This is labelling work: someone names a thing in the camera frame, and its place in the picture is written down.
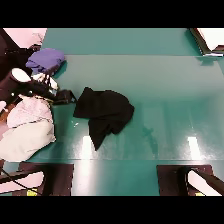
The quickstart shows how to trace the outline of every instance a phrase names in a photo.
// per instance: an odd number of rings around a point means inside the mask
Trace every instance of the pink cloth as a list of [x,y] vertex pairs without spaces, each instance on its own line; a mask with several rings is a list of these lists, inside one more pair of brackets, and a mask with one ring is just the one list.
[[42,99],[25,98],[11,110],[7,117],[9,128],[47,119],[53,123],[50,105]]

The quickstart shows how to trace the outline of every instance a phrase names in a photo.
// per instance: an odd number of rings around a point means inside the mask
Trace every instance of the black cable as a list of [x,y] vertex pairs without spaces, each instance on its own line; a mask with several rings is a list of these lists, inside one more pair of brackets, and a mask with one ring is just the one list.
[[13,180],[12,177],[10,176],[10,174],[7,173],[5,170],[3,170],[3,168],[1,168],[1,170],[2,170],[2,172],[3,172],[7,177],[9,177],[9,179],[10,179],[11,181],[13,181],[14,183],[18,184],[20,187],[23,187],[23,188],[25,188],[26,190],[33,191],[33,192],[35,192],[35,193],[37,193],[37,194],[39,194],[39,195],[42,196],[42,194],[39,193],[38,191],[35,191],[35,190],[33,190],[32,188],[28,188],[28,187],[24,186],[23,184],[20,184],[20,183],[17,182],[16,180]]

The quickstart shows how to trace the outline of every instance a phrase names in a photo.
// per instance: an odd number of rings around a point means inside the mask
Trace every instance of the green table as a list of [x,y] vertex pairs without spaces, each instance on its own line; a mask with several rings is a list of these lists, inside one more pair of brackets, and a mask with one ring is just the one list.
[[136,108],[95,152],[88,120],[54,107],[57,141],[29,161],[74,163],[72,195],[158,195],[157,164],[211,164],[224,180],[223,60],[200,57],[188,30],[48,29],[45,47],[71,54],[61,88],[112,89]]

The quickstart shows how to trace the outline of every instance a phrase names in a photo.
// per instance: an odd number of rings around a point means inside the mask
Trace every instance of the black cloth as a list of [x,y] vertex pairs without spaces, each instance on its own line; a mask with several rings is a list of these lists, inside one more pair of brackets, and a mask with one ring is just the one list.
[[77,101],[74,117],[90,118],[89,135],[97,150],[106,135],[118,134],[131,120],[134,107],[114,91],[93,91],[86,87]]

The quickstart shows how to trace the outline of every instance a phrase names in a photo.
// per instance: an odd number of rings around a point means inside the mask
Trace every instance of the purple cloth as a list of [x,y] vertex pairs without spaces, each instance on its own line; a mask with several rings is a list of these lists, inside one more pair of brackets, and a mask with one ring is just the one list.
[[26,67],[31,68],[34,74],[43,73],[55,65],[60,66],[65,60],[65,55],[62,51],[52,48],[34,52],[28,59]]

